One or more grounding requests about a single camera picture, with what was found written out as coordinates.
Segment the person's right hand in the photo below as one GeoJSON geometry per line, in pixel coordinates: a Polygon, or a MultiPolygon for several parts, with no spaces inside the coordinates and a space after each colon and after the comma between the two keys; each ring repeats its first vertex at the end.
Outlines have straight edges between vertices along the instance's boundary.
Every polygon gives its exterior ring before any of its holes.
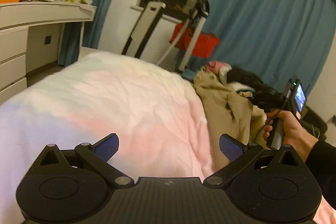
{"type": "Polygon", "coordinates": [[[274,110],[267,114],[267,120],[264,127],[263,138],[265,141],[268,140],[270,132],[273,127],[273,119],[278,118],[283,121],[284,126],[284,139],[283,144],[291,145],[295,151],[298,153],[303,161],[307,160],[313,146],[318,142],[318,139],[313,135],[309,134],[306,129],[304,129],[299,121],[294,117],[294,115],[285,110],[274,110]]]}

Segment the black sleeved right forearm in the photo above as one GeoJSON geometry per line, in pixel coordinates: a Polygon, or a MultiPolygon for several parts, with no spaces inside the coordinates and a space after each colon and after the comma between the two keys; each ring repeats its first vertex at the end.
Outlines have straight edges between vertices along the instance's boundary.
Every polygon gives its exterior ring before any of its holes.
{"type": "Polygon", "coordinates": [[[335,147],[319,140],[311,149],[305,163],[318,182],[324,199],[333,209],[336,209],[335,147]]]}

